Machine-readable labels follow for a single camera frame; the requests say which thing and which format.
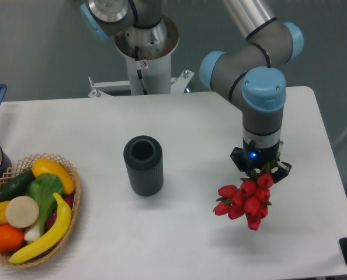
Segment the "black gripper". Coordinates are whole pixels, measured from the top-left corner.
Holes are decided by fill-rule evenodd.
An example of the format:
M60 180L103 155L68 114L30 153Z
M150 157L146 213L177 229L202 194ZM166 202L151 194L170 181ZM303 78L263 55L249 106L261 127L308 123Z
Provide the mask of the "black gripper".
M261 169L267 162L276 161L279 157L280 139L277 137L243 135L242 140L242 148L235 147L230 155L239 171ZM278 183L289 175L292 165L278 161L275 168L271 175L273 182Z

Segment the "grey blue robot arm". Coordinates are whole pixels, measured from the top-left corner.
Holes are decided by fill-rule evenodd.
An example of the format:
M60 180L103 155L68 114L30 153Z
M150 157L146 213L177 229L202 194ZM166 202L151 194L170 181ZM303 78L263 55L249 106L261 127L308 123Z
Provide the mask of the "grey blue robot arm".
M269 173L278 182L292 168L279 159L286 101L279 67L301 53L303 34L295 24L280 23L265 1L224 1L224 6L246 45L235 54L209 53L199 77L242 112L243 144L231 153L239 171L250 178ZM160 1L85 1L80 10L98 39L114 39L133 95L173 92L171 54L179 34Z

